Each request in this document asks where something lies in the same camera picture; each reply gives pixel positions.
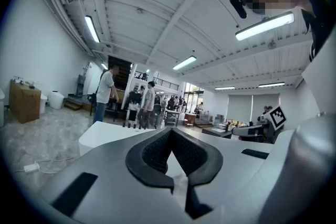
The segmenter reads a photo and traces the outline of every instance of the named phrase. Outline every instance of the marble floor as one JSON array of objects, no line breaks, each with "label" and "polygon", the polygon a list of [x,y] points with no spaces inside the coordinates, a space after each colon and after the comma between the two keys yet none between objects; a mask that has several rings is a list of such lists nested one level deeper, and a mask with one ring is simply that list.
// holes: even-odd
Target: marble floor
[{"label": "marble floor", "polygon": [[[9,168],[15,177],[27,188],[38,191],[54,172],[68,166],[79,157],[78,139],[92,125],[93,115],[85,110],[73,111],[68,108],[55,110],[46,107],[39,120],[19,123],[10,114],[6,124],[0,129],[1,149]],[[113,122],[104,118],[104,122],[122,125],[123,121]],[[189,129],[201,132],[202,129]],[[63,162],[39,162],[40,170],[33,173],[21,172],[25,165],[36,160],[69,160]]]}]

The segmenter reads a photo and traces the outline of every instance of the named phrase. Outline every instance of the power strip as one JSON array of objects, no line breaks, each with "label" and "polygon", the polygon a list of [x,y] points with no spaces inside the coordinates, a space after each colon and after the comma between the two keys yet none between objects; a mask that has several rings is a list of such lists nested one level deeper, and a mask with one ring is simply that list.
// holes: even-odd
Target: power strip
[{"label": "power strip", "polygon": [[39,169],[40,169],[40,166],[38,165],[38,163],[29,164],[29,165],[26,165],[24,167],[24,170],[25,170],[26,173],[35,172],[35,171],[37,171]]}]

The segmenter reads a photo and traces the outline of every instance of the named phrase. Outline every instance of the railing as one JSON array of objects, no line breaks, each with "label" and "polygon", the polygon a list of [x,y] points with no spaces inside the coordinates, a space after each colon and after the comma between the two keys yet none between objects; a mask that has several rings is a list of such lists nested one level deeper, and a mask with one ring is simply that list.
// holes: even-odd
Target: railing
[{"label": "railing", "polygon": [[[146,73],[136,71],[134,73],[134,77],[137,78],[137,79],[142,79],[144,81],[147,81],[148,80],[148,75],[147,74],[144,75],[144,74],[146,74]],[[171,82],[163,80],[163,79],[154,78],[153,81],[155,82],[156,85],[167,87],[167,88],[170,88],[170,89],[173,89],[173,90],[176,90],[176,91],[179,88],[179,85],[171,83]]]},{"label": "railing", "polygon": [[154,78],[153,81],[155,82],[156,85],[167,87],[167,88],[170,88],[170,89],[173,89],[173,90],[176,90],[176,91],[179,88],[179,85],[171,83],[169,81],[159,79],[159,78]]}]

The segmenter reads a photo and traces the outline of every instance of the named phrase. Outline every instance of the gray roller blind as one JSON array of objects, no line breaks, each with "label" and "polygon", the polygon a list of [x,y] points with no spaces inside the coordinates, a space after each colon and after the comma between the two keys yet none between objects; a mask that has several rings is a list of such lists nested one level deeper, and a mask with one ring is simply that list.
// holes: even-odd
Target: gray roller blind
[{"label": "gray roller blind", "polygon": [[263,114],[264,106],[272,106],[273,108],[279,104],[278,94],[259,94],[253,96],[253,109],[251,121],[256,124],[257,118]]},{"label": "gray roller blind", "polygon": [[252,95],[229,95],[226,118],[228,120],[249,122],[251,116]]}]

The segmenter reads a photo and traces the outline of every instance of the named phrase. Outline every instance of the ceiling light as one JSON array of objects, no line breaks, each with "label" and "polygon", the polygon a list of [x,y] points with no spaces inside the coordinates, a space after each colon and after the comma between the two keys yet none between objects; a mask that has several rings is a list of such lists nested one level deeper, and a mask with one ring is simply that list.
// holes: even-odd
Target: ceiling light
[{"label": "ceiling light", "polygon": [[216,91],[219,90],[234,90],[236,87],[220,87],[220,88],[215,88]]},{"label": "ceiling light", "polygon": [[256,34],[260,34],[262,32],[271,30],[273,28],[286,25],[286,24],[291,24],[293,22],[294,22],[293,12],[286,12],[281,15],[263,20],[260,23],[251,25],[241,31],[238,31],[236,33],[236,38],[240,41],[245,38],[254,36]]},{"label": "ceiling light", "polygon": [[283,85],[285,85],[284,82],[279,82],[279,83],[271,83],[271,84],[259,85],[259,88],[266,88],[266,87],[273,87],[273,86],[283,86]]},{"label": "ceiling light", "polygon": [[196,61],[196,57],[190,56],[188,59],[184,60],[183,62],[179,63],[177,66],[173,67],[173,69],[179,70],[180,68],[185,67],[194,61]]},{"label": "ceiling light", "polygon": [[93,39],[95,40],[95,42],[99,43],[100,41],[99,41],[99,38],[97,36],[96,29],[93,25],[92,17],[91,16],[85,16],[85,21],[86,21],[86,23],[89,27],[89,30],[92,34]]}]

